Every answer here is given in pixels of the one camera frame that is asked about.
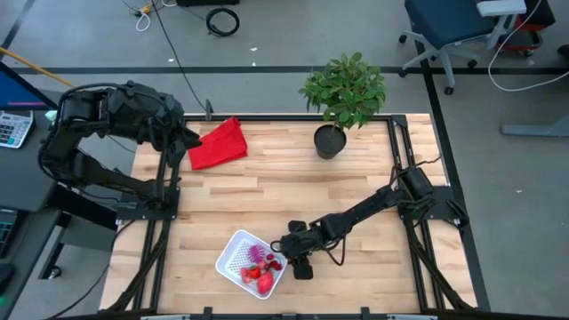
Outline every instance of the computer screen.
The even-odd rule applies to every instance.
[[[55,103],[0,62],[0,110],[51,110]]]

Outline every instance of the green leaves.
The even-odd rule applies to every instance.
[[[362,53],[351,57],[343,53],[340,60],[331,60],[323,71],[311,73],[299,89],[310,106],[320,112],[326,105],[323,118],[343,128],[358,124],[361,128],[383,107],[386,95],[384,78],[378,67],[370,67],[362,60]]]

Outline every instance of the wooden tabletop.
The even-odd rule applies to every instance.
[[[407,115],[407,120],[417,162],[437,158],[429,115]],[[207,134],[219,124],[189,127]],[[361,307],[373,313],[419,310],[409,246],[396,210],[354,227],[347,238],[344,266],[335,266],[324,252],[317,252],[310,257],[313,280],[295,280],[289,267],[267,300],[258,300],[216,271],[216,260],[237,230],[269,243],[288,233],[289,220],[310,222],[343,212],[389,182],[393,160],[385,122],[349,131],[347,146],[333,160],[320,159],[314,149],[313,135],[320,125],[242,122],[248,157],[196,172],[187,157],[182,160],[180,213],[168,242],[159,312],[202,313],[204,307],[213,307],[217,314],[359,313]],[[158,159],[150,145],[139,146],[132,176],[154,178]],[[434,185],[446,184],[440,162],[423,169]],[[101,308],[112,304],[136,273],[146,225],[137,221],[116,240]],[[458,230],[443,221],[431,221],[429,226],[437,265],[461,297],[476,305]],[[341,250],[333,253],[339,256]],[[434,307],[423,270],[429,305]]]

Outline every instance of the keyboard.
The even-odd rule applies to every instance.
[[[22,219],[23,214],[21,212],[0,208],[0,258],[3,258],[8,251],[10,242],[14,238]]]
[[[5,112],[0,114],[0,147],[21,147],[34,124],[33,115],[31,111],[29,116],[16,116]]]

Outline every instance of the red towel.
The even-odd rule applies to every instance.
[[[192,170],[213,167],[247,156],[247,143],[239,120],[232,116],[200,139],[202,145],[188,150]]]

